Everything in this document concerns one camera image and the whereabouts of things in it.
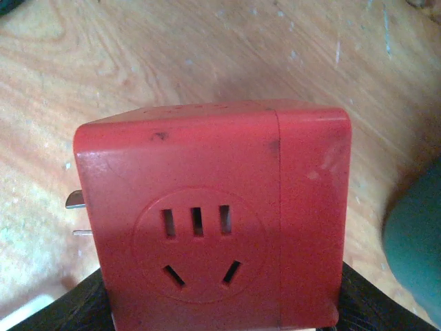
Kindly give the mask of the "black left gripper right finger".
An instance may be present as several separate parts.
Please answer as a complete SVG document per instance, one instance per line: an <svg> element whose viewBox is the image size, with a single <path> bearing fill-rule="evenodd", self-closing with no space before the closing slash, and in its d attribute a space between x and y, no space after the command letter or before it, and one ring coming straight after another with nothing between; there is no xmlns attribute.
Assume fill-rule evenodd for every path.
<svg viewBox="0 0 441 331"><path fill-rule="evenodd" d="M331 330L436 330L408 311L346 263L338 301L338 322Z"/></svg>

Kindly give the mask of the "red cube power socket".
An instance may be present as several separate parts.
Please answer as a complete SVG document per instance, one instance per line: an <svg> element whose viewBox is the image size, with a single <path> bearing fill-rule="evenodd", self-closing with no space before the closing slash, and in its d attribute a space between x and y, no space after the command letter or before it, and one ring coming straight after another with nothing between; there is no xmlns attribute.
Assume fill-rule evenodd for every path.
<svg viewBox="0 0 441 331"><path fill-rule="evenodd" d="M141 108L73 141L117 330L334 326L351 122L293 100Z"/></svg>

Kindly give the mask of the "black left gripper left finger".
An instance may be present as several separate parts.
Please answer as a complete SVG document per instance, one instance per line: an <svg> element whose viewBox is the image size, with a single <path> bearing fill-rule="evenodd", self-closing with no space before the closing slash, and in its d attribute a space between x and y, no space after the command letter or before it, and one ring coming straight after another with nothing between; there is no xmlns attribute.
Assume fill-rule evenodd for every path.
<svg viewBox="0 0 441 331"><path fill-rule="evenodd" d="M113 330L114 322L101 270L12 330Z"/></svg>

